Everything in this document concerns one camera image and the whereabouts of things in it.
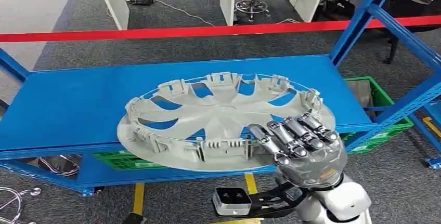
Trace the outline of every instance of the wire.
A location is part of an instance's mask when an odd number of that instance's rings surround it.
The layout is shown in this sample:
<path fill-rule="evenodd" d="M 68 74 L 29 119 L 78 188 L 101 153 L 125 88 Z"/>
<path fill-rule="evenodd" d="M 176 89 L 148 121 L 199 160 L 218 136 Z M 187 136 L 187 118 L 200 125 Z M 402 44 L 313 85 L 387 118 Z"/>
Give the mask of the wire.
<path fill-rule="evenodd" d="M 109 13 L 109 8 L 106 8 L 106 13 L 110 18 L 113 18 L 113 16 Z"/>
<path fill-rule="evenodd" d="M 178 10 L 178 11 L 184 12 L 186 15 L 188 15 L 188 16 L 190 16 L 190 17 L 200 19 L 202 22 L 207 23 L 208 25 L 211 25 L 211 26 L 213 26 L 213 27 L 215 26 L 215 25 L 209 23 L 208 21 L 205 21 L 204 19 L 202 19 L 202 18 L 199 17 L 199 16 L 191 15 L 191 14 L 187 13 L 185 10 L 182 10 L 182 9 L 176 8 L 176 7 L 174 7 L 174 6 L 172 6 L 172 5 L 169 5 L 169 4 L 165 3 L 165 2 L 162 2 L 162 1 L 160 1 L 160 0 L 153 0 L 153 2 L 159 2 L 159 3 L 162 3 L 163 5 L 165 5 L 165 6 L 167 6 L 167 7 L 171 7 L 171 8 L 173 8 L 173 9 L 175 9 L 175 10 Z"/>
<path fill-rule="evenodd" d="M 287 19 L 284 19 L 284 20 L 282 20 L 282 21 L 280 21 L 280 22 L 277 22 L 276 24 L 281 24 L 281 23 L 284 23 L 284 22 L 300 23 L 300 22 L 298 22 L 298 21 L 296 21 L 296 20 L 293 20 L 293 19 L 291 19 L 291 18 L 287 18 Z"/>

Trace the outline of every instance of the blue metal shelf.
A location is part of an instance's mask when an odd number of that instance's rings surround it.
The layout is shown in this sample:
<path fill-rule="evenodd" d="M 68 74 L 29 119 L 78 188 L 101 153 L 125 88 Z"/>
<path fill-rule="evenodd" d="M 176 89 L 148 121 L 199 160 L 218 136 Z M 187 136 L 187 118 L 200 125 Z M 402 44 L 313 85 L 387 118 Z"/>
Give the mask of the blue metal shelf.
<path fill-rule="evenodd" d="M 2 119 L 0 140 L 20 141 L 3 142 L 0 159 L 123 150 L 116 126 L 130 99 L 170 80 L 224 71 L 278 74 L 319 90 L 339 131 L 375 126 L 327 55 L 40 71 L 27 77 Z"/>
<path fill-rule="evenodd" d="M 335 115 L 337 130 L 358 132 L 346 142 L 346 150 L 350 151 L 441 94 L 441 56 L 387 14 L 381 8 L 384 1 L 363 0 L 329 55 L 29 72 L 0 49 L 0 66 L 23 82 L 0 121 L 0 159 L 3 159 L 0 166 L 86 196 L 92 195 L 95 186 L 242 174 L 243 171 L 199 173 L 177 169 L 122 172 L 111 170 L 89 155 L 122 150 L 116 138 L 116 125 L 124 115 L 123 106 L 131 98 L 166 81 L 226 71 L 278 74 L 319 90 L 325 104 Z M 372 122 L 348 89 L 337 67 L 373 17 L 435 72 L 394 105 L 384 109 Z M 72 153 L 85 154 L 77 180 L 11 160 Z M 272 172 L 274 168 L 268 166 L 252 171 Z"/>
<path fill-rule="evenodd" d="M 137 182 L 160 182 L 243 175 L 244 173 L 272 173 L 274 166 L 249 169 L 236 172 L 194 172 L 189 170 L 165 168 L 142 170 L 113 170 L 91 155 L 85 155 L 81 162 L 81 171 L 76 183 L 84 187 L 123 185 Z"/>

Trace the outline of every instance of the office chair base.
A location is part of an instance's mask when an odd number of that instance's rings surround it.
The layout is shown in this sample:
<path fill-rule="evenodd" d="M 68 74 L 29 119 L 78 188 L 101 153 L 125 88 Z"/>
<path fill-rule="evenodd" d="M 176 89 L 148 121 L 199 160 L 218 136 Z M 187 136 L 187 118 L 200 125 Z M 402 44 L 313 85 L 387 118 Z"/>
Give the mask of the office chair base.
<path fill-rule="evenodd" d="M 268 11 L 268 5 L 259 0 L 242 0 L 236 3 L 236 10 L 244 14 L 250 15 L 250 22 L 253 22 L 254 14 L 260 14 Z"/>

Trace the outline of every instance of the gray carpet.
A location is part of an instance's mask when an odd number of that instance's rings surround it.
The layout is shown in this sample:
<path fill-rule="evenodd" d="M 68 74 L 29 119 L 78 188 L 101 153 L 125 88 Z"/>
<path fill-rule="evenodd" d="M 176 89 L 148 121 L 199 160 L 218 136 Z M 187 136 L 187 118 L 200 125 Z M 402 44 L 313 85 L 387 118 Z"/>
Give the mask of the gray carpet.
<path fill-rule="evenodd" d="M 162 0 L 191 14 L 222 25 L 218 0 Z M 271 16 L 259 15 L 255 23 L 297 18 L 287 0 L 264 0 Z M 130 28 L 200 26 L 159 3 L 150 7 L 130 6 Z M 114 29 L 103 0 L 69 0 L 54 31 Z M 48 43 L 36 70 L 140 64 L 170 61 L 213 60 L 327 53 L 339 32 L 311 32 L 207 38 L 174 38 L 96 42 Z M 370 75 L 397 99 L 430 74 L 404 46 L 393 65 L 384 65 L 389 46 L 376 34 L 364 34 L 349 53 L 340 70 L 344 77 Z M 441 31 L 419 36 L 441 52 Z M 376 150 L 352 155 L 346 172 L 370 194 L 372 220 L 376 224 L 441 223 L 441 172 L 427 169 L 421 158 L 436 152 L 413 129 L 395 137 Z M 259 190 L 274 187 L 271 175 L 256 175 Z M 27 197 L 24 220 L 37 223 L 120 223 L 132 209 L 133 186 L 108 187 L 85 199 L 75 192 L 0 170 L 0 185 L 25 189 L 41 185 L 43 193 Z M 144 215 L 149 223 L 210 223 L 219 221 L 210 196 L 215 187 L 244 187 L 241 176 L 151 183 L 146 185 Z M 264 223 L 300 223 L 297 215 L 268 219 Z"/>

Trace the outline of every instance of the green plastic crate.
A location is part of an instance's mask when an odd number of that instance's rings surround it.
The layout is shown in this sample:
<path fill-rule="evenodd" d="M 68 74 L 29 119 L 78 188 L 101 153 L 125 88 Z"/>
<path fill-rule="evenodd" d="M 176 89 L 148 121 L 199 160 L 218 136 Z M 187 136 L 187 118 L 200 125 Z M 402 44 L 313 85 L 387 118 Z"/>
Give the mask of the green plastic crate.
<path fill-rule="evenodd" d="M 115 170 L 167 168 L 165 166 L 143 160 L 126 150 L 95 153 L 93 154 L 93 157 L 104 162 Z"/>
<path fill-rule="evenodd" d="M 345 81 L 359 81 L 359 80 L 368 80 L 370 82 L 371 90 L 372 90 L 372 102 L 374 107 L 381 106 L 391 106 L 394 104 L 394 101 L 386 94 L 386 92 L 380 87 L 380 85 L 369 76 L 364 77 L 353 77 L 347 78 Z M 356 153 L 366 153 L 379 145 L 389 141 L 392 137 L 398 135 L 404 130 L 413 126 L 413 122 L 405 117 L 402 120 L 398 121 L 396 124 L 391 127 L 385 129 L 381 133 L 378 133 L 367 142 L 363 143 L 359 147 L 356 147 L 353 151 L 349 152 L 349 154 Z M 353 136 L 355 133 L 345 133 L 342 134 L 342 140 L 346 141 L 349 137 Z"/>

